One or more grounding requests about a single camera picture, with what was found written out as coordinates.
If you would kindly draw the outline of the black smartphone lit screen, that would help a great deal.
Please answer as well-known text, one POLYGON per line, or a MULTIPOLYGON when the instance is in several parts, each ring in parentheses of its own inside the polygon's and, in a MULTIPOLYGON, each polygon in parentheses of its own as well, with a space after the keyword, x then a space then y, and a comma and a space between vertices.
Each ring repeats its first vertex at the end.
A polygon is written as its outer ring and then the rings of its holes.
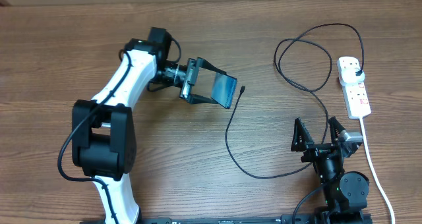
POLYGON ((237 86, 237 79, 226 74, 216 73, 211 98, 222 107, 229 109, 237 86))

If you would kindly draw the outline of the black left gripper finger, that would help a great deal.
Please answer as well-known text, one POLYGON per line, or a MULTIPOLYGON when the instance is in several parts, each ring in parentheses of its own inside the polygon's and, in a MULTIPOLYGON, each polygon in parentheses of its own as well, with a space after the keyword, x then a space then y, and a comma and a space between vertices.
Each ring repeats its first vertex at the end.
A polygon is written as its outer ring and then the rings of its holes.
POLYGON ((214 71, 214 72, 217 72, 217 73, 220 73, 220 74, 227 74, 226 71, 215 67, 213 64, 209 63, 206 59, 203 59, 201 57, 198 57, 196 59, 195 65, 200 67, 200 68, 203 68, 203 69, 206 69, 206 70, 211 70, 211 71, 214 71))
POLYGON ((215 101, 215 100, 214 100, 214 99, 212 99, 212 98, 207 98, 207 97, 200 96, 200 95, 196 95, 196 94, 190 94, 190 95, 188 96, 187 101, 188 101, 190 104, 200 104, 200 103, 218 104, 218 102, 217 102, 217 101, 215 101))

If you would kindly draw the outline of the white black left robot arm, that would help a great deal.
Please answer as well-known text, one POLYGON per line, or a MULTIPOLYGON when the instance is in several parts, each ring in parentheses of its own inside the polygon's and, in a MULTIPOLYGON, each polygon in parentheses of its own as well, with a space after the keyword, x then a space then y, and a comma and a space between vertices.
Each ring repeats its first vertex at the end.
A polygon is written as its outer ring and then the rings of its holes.
POLYGON ((140 223, 129 173, 136 159, 133 109, 144 90, 180 88, 190 104, 219 104, 228 109, 237 79, 199 57, 186 65, 168 58, 177 41, 164 28, 151 28, 146 40, 131 39, 119 52, 121 64, 107 85, 90 100, 78 100, 72 111, 73 163, 93 182, 106 217, 102 223, 140 223))

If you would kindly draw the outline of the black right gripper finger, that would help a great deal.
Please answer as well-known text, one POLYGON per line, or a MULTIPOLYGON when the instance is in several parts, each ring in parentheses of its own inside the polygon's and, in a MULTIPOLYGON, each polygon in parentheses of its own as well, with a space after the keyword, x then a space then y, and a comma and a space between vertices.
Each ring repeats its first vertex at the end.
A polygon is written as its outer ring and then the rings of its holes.
POLYGON ((338 137, 341 131, 346 130, 346 129, 340 124, 340 122, 335 117, 331 117, 328 120, 328 123, 330 125, 330 136, 331 136, 332 143, 340 145, 344 157, 350 157, 359 149, 362 143, 358 144, 358 143, 349 143, 349 142, 339 141, 338 137))
POLYGON ((305 124, 301 118, 295 119, 293 139, 291 143, 292 152, 304 152, 313 145, 313 139, 306 129, 305 124))

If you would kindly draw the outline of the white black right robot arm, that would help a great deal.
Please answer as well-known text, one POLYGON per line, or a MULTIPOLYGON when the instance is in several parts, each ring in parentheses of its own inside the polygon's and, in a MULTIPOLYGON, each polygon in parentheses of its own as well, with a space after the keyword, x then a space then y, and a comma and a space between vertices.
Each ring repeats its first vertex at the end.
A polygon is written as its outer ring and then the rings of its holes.
POLYGON ((311 163, 319 176, 320 186, 306 195, 286 223, 371 223, 364 214, 369 194, 369 178, 357 171, 346 172, 344 160, 363 144, 360 132, 348 132, 335 117, 328 120, 331 142, 314 143, 300 118, 294 123, 291 151, 301 152, 301 161, 311 163), (311 196, 322 191, 325 205, 313 213, 299 214, 299 208, 311 196))

